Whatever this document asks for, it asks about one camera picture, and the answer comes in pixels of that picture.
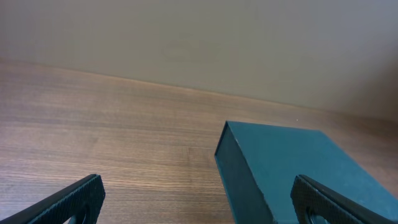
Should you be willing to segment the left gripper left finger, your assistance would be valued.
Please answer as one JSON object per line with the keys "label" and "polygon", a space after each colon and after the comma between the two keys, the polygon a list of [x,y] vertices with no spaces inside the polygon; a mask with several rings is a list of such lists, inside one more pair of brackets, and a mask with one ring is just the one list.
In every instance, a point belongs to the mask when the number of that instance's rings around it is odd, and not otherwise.
{"label": "left gripper left finger", "polygon": [[105,195],[101,176],[90,174],[36,204],[1,220],[1,223],[95,224]]}

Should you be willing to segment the dark green box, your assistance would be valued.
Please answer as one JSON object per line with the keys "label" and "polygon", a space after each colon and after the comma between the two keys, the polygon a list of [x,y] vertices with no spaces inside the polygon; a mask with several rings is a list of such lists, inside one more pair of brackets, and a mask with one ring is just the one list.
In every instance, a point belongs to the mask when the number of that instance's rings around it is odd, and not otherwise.
{"label": "dark green box", "polygon": [[227,121],[215,161],[236,223],[297,223],[300,174],[397,221],[397,199],[318,130]]}

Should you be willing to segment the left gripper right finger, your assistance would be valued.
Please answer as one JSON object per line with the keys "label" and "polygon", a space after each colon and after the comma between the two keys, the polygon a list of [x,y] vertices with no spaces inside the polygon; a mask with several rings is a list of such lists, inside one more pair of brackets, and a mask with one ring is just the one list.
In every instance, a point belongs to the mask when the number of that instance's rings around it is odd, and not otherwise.
{"label": "left gripper right finger", "polygon": [[290,193],[300,224],[394,224],[306,175],[298,175]]}

